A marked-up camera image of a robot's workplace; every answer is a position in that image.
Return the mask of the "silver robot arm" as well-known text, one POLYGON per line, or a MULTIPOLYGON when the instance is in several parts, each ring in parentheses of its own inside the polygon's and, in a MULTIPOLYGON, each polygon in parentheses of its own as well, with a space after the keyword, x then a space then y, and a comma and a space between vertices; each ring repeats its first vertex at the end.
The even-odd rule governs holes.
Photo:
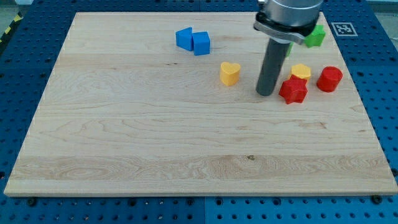
POLYGON ((254 29, 267 34, 281 44, 303 44, 314 30, 322 0, 264 0, 259 1, 254 29))

